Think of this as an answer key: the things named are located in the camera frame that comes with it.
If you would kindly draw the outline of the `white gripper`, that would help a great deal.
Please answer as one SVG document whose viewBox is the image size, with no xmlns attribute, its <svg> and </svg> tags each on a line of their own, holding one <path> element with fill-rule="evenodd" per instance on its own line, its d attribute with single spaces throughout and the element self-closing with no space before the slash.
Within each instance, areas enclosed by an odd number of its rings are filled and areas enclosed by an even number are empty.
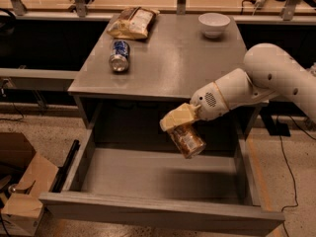
<svg viewBox="0 0 316 237">
<path fill-rule="evenodd" d="M 238 107 L 255 105 L 276 96 L 276 91 L 256 86 L 244 70 L 237 68 L 198 89 L 189 104 L 181 104 L 165 114 L 160 127 L 169 131 L 198 119 L 217 119 Z"/>
</svg>

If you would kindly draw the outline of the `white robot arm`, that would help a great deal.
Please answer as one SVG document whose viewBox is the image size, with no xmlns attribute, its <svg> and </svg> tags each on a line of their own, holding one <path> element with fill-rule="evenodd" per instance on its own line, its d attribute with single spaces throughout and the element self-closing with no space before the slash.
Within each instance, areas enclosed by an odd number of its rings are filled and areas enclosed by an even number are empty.
<svg viewBox="0 0 316 237">
<path fill-rule="evenodd" d="M 238 107 L 276 96 L 287 98 L 316 121 L 316 76 L 280 47 L 256 44 L 246 52 L 243 68 L 198 89 L 187 104 L 168 112 L 160 126 L 171 131 L 198 120 L 217 119 Z"/>
</svg>

